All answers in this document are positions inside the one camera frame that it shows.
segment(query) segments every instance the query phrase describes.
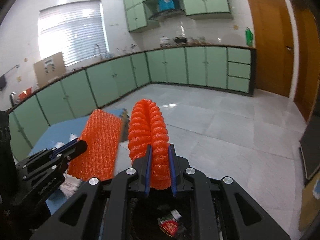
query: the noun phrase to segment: white blind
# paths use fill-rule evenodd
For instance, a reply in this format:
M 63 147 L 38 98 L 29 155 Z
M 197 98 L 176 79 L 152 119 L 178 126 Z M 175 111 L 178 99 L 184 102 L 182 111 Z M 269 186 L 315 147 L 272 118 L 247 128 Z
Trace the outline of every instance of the white blind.
M 92 57 L 95 44 L 102 53 L 109 51 L 101 12 L 100 1 L 68 3 L 40 11 L 41 58 L 62 51 L 68 66 Z

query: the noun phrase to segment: floor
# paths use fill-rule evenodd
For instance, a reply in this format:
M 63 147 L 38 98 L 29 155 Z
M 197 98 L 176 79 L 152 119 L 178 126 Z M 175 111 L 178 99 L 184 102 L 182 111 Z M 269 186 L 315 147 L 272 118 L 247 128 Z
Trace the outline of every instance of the floor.
M 290 235 L 299 239 L 303 174 L 298 143 L 306 127 L 289 98 L 255 90 L 246 97 L 214 90 L 150 84 L 106 108 L 155 101 L 177 155 L 208 177 L 231 176 Z M 131 166 L 121 143 L 116 172 Z

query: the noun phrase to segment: orange foam net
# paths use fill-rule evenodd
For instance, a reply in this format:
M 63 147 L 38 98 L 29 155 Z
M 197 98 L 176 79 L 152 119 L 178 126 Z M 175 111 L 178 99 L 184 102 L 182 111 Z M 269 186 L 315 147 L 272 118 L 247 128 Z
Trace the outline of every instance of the orange foam net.
M 113 178 L 121 126 L 121 118 L 94 110 L 79 137 L 88 148 L 69 163 L 68 174 L 84 181 L 92 177 L 101 181 Z
M 129 122 L 129 156 L 133 162 L 146 154 L 148 144 L 152 145 L 150 186 L 155 189 L 166 189 L 171 185 L 167 134 L 164 118 L 156 103 L 146 99 L 138 101 Z

